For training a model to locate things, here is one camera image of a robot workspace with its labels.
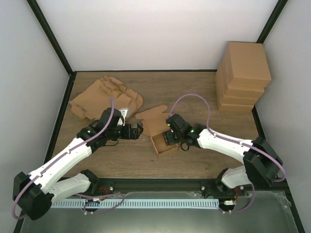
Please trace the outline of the brown cardboard box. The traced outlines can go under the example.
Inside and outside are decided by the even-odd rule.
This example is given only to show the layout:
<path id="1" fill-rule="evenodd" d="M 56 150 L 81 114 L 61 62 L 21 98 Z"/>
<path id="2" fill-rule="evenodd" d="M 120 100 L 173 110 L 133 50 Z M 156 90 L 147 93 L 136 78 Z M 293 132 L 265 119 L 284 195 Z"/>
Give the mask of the brown cardboard box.
<path id="1" fill-rule="evenodd" d="M 150 137 L 158 157 L 167 156 L 178 150 L 178 145 L 167 146 L 162 133 L 170 127 L 166 124 L 169 113 L 165 113 L 167 105 L 160 105 L 135 115 L 136 119 L 142 120 L 143 134 Z"/>

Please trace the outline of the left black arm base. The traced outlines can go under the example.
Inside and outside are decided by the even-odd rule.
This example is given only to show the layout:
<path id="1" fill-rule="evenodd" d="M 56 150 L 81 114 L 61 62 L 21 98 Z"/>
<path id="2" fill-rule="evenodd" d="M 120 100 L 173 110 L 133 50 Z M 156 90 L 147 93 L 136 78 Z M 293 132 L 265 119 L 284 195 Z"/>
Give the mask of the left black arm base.
<path id="1" fill-rule="evenodd" d="M 82 192 L 81 194 L 87 196 L 102 196 L 112 194 L 112 191 L 110 191 L 105 186 L 100 184 L 100 179 L 92 171 L 86 169 L 82 170 L 81 173 L 83 175 L 86 175 L 86 177 L 90 181 L 89 188 L 85 192 Z"/>

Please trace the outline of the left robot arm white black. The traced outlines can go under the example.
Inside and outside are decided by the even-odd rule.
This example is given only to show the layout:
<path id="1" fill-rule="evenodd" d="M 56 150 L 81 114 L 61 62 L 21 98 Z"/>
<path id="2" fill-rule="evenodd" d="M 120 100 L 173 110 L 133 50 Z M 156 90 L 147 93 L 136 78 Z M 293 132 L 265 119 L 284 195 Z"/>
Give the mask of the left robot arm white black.
<path id="1" fill-rule="evenodd" d="M 105 147 L 108 141 L 137 140 L 143 127 L 127 124 L 128 109 L 107 108 L 101 117 L 82 128 L 76 137 L 55 157 L 36 170 L 20 172 L 14 178 L 13 201 L 31 220 L 44 216 L 51 206 L 72 195 L 99 192 L 97 176 L 86 169 L 69 179 L 60 178 L 77 163 Z"/>

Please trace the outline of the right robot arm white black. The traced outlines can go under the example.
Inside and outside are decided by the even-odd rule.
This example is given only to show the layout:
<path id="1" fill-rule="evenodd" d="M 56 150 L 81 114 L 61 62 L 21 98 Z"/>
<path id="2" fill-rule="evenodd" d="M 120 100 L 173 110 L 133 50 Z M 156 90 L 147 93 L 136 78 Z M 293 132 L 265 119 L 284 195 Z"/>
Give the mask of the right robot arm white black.
<path id="1" fill-rule="evenodd" d="M 271 145 L 261 137 L 255 140 L 234 138 L 211 130 L 205 125 L 191 126 L 179 114 L 166 119 L 169 130 L 163 133 L 166 145 L 214 150 L 241 162 L 237 168 L 226 168 L 219 175 L 216 191 L 223 196 L 241 185 L 253 184 L 270 188 L 279 179 L 282 160 Z"/>

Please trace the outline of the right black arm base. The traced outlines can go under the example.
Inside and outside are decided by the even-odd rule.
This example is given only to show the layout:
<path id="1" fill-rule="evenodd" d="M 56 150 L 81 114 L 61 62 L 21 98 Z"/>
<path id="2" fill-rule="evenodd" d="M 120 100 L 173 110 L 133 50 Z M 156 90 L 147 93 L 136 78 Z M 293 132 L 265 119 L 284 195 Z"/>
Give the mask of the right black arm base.
<path id="1" fill-rule="evenodd" d="M 229 197 L 234 194 L 233 189 L 248 182 L 243 169 L 225 168 L 215 179 L 201 179 L 199 181 L 201 196 Z"/>

